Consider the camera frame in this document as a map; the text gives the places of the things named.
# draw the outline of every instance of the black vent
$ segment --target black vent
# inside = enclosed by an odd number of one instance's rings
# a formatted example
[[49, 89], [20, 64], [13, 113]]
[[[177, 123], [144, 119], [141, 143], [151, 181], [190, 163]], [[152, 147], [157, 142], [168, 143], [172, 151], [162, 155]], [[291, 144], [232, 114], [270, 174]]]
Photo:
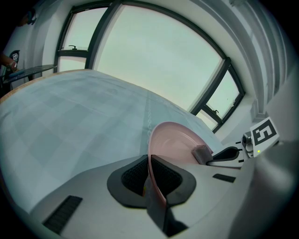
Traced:
[[43, 225], [51, 231], [60, 234], [81, 201], [82, 198], [80, 197], [68, 196]]
[[217, 178], [219, 180], [226, 181], [229, 183], [233, 183], [235, 181], [235, 177], [231, 177], [223, 174], [215, 174], [213, 178]]
[[214, 160], [227, 160], [227, 159], [235, 159], [236, 156], [239, 155], [238, 149], [236, 147], [228, 147], [221, 151], [220, 153], [213, 156]]
[[144, 159], [121, 176], [123, 185], [134, 193], [142, 196], [145, 180], [148, 177], [148, 159]]
[[151, 166], [157, 186], [164, 197], [174, 191], [182, 183], [183, 178], [179, 173], [163, 165], [156, 159], [151, 159]]

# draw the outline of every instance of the person's hand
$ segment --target person's hand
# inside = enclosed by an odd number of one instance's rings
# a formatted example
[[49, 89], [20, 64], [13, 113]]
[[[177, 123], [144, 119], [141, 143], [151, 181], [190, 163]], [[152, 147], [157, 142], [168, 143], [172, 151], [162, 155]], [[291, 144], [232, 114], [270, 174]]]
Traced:
[[7, 67], [9, 67], [12, 70], [12, 72], [16, 72], [19, 70], [17, 68], [17, 63], [14, 60]]

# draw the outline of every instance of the window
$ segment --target window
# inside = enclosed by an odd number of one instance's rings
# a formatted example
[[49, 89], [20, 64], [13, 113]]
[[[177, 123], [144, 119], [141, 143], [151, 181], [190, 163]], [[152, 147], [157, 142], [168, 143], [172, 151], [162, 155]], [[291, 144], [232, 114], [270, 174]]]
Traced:
[[189, 109], [221, 57], [200, 35], [167, 15], [121, 8], [94, 69]]
[[103, 7], [74, 14], [65, 35], [63, 49], [71, 50], [73, 47], [69, 45], [75, 45], [77, 49], [88, 50], [94, 30], [106, 10]]
[[85, 68], [90, 41], [108, 6], [109, 3], [95, 3], [88, 8], [74, 7], [71, 10], [57, 45], [57, 71]]
[[86, 58], [75, 56], [61, 56], [58, 60], [58, 71], [79, 70], [85, 68]]
[[199, 111], [196, 116], [200, 118], [210, 130], [214, 130], [218, 125], [217, 122], [203, 110]]
[[136, 0], [73, 7], [55, 62], [59, 71], [94, 69], [150, 90], [202, 119], [214, 133], [245, 94], [230, 58], [202, 29], [171, 10]]
[[234, 106], [238, 95], [238, 88], [229, 71], [227, 71], [206, 105], [213, 111], [217, 111], [217, 115], [223, 119]]

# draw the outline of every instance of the black sticker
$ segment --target black sticker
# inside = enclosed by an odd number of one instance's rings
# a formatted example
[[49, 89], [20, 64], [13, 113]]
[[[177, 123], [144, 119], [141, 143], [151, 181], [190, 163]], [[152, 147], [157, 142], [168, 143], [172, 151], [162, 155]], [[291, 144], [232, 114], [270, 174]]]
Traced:
[[255, 145], [261, 144], [277, 134], [270, 120], [255, 128], [252, 133]]
[[18, 58], [18, 54], [13, 54], [13, 60], [17, 59]]

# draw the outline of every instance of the black table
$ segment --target black table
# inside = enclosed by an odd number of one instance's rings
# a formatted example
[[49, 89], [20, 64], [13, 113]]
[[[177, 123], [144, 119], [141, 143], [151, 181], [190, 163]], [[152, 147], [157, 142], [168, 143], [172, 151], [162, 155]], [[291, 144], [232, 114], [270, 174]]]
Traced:
[[37, 74], [37, 73], [40, 73], [40, 72], [43, 72], [46, 70], [51, 70], [56, 67], [57, 67], [56, 65], [40, 65], [40, 66], [32, 67], [32, 68], [26, 69], [22, 74], [20, 74], [18, 76], [5, 79], [3, 81], [3, 84], [10, 84], [14, 81], [20, 80], [25, 77], [30, 78], [30, 76], [32, 76], [34, 74]]

